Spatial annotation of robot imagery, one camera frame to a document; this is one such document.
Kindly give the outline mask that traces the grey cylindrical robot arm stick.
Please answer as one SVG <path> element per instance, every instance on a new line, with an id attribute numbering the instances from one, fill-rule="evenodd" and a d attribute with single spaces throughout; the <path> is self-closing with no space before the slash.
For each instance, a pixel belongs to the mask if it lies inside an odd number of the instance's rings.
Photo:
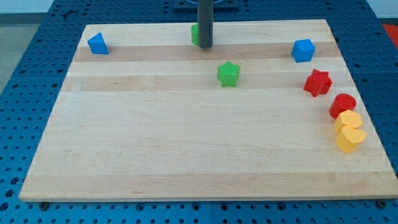
<path id="1" fill-rule="evenodd" d="M 213 46 L 213 1 L 197 1 L 198 44 L 202 49 Z"/>

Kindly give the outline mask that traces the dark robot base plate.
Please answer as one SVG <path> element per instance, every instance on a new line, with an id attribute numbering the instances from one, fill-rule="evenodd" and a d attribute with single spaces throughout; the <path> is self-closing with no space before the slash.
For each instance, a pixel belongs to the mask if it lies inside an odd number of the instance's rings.
<path id="1" fill-rule="evenodd" d="M 173 12 L 196 11 L 197 0 L 171 0 Z M 239 9 L 239 0 L 213 0 L 213 9 Z"/>

